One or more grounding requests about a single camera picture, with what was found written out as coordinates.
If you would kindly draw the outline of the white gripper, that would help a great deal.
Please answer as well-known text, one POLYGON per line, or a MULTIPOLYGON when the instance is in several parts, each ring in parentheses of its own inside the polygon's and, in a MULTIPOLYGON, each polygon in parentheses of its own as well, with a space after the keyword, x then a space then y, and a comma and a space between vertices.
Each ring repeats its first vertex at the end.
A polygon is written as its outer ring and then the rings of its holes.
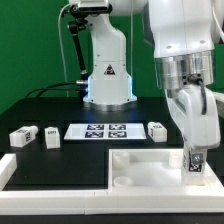
POLYGON ((185 143, 193 150, 217 148, 221 141, 216 101, 213 93, 205 89, 207 111, 202 114, 202 95, 198 86, 189 85, 166 97, 171 118, 182 133, 185 143))

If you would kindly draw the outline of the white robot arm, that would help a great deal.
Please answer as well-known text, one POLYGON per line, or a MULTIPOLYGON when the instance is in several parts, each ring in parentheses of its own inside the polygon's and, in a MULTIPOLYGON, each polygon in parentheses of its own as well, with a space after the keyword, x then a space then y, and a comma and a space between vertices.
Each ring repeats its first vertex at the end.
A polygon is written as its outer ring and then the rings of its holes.
POLYGON ((224 0, 69 0, 76 26, 92 41, 84 105, 114 110, 134 103, 151 71, 190 150, 220 143, 214 50, 224 0))

